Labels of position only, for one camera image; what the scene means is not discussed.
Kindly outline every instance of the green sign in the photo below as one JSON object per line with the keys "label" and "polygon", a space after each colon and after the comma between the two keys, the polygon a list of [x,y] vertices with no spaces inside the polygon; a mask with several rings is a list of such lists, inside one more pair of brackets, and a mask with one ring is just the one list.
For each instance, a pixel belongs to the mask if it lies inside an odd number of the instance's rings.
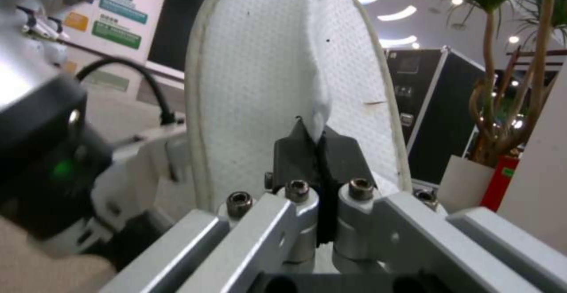
{"label": "green sign", "polygon": [[128,19],[132,19],[136,22],[146,24],[148,22],[148,15],[144,14],[143,12],[139,12],[133,8],[128,8],[123,4],[119,4],[113,0],[101,0],[99,2],[99,7],[109,12],[113,12],[120,16],[126,17]]}
{"label": "green sign", "polygon": [[95,21],[93,26],[93,35],[134,49],[140,48],[140,43],[142,42],[142,37],[121,30],[120,28],[101,23],[98,20]]}
{"label": "green sign", "polygon": [[513,168],[503,168],[502,169],[502,175],[507,176],[508,178],[512,178],[512,176],[514,175],[514,169]]}
{"label": "green sign", "polygon": [[127,91],[128,83],[127,78],[117,76],[115,74],[107,73],[101,70],[95,70],[85,78],[86,83],[93,83],[104,87],[109,87],[119,91]]}

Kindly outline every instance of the metal bolt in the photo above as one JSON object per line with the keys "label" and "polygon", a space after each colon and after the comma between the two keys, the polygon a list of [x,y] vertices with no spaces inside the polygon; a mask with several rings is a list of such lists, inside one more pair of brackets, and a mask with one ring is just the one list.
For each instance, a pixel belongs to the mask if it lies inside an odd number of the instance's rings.
{"label": "metal bolt", "polygon": [[231,218],[242,218],[250,208],[252,208],[252,197],[247,192],[233,192],[226,198],[226,210]]}
{"label": "metal bolt", "polygon": [[415,190],[413,192],[413,196],[415,196],[419,201],[428,206],[431,210],[437,210],[437,205],[439,204],[439,202],[437,201],[437,196],[433,193],[433,190]]}
{"label": "metal bolt", "polygon": [[309,198],[309,184],[304,180],[292,180],[285,186],[285,197],[295,203]]}
{"label": "metal bolt", "polygon": [[358,201],[370,200],[374,186],[366,179],[356,178],[349,182],[349,195]]}
{"label": "metal bolt", "polygon": [[264,189],[268,192],[273,191],[274,174],[272,172],[264,173]]}

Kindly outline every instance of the orange sign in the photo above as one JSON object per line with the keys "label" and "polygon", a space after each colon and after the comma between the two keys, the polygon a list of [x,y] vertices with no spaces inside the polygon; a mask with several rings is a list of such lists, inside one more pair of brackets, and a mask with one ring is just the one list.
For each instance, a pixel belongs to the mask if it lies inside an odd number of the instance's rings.
{"label": "orange sign", "polygon": [[63,24],[65,26],[75,28],[76,30],[87,31],[87,25],[89,24],[89,19],[87,18],[87,16],[83,16],[76,12],[70,12],[65,18]]}
{"label": "orange sign", "polygon": [[75,72],[77,71],[77,63],[67,60],[63,65],[63,70],[67,71],[67,73],[70,73],[71,75],[75,75]]}

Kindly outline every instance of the white fabric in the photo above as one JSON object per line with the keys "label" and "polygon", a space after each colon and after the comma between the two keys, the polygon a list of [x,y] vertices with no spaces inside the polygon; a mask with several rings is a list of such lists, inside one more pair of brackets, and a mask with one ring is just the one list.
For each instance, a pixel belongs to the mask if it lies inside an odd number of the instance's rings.
{"label": "white fabric", "polygon": [[318,139],[329,111],[328,125],[358,140],[383,194],[411,189],[391,79],[356,0],[205,0],[187,59],[201,208],[235,190],[259,198],[274,142],[296,115]]}

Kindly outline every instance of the black cable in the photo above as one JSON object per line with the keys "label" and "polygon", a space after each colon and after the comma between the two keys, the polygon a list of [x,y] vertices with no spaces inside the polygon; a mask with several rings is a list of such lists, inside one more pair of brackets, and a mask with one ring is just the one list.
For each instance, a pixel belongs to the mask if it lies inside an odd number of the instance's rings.
{"label": "black cable", "polygon": [[75,77],[79,80],[79,82],[81,82],[93,71],[110,63],[120,63],[139,71],[144,76],[144,79],[146,79],[146,81],[148,82],[148,85],[150,85],[150,88],[153,91],[156,100],[158,101],[158,105],[162,110],[162,114],[160,115],[160,118],[162,120],[161,125],[169,125],[176,122],[175,114],[171,112],[171,109],[162,93],[162,90],[159,88],[158,83],[155,81],[154,77],[150,75],[150,73],[148,73],[148,71],[143,66],[140,66],[133,61],[118,57],[104,58],[95,61],[90,65],[87,65],[81,71],[79,71],[79,73],[77,73]]}

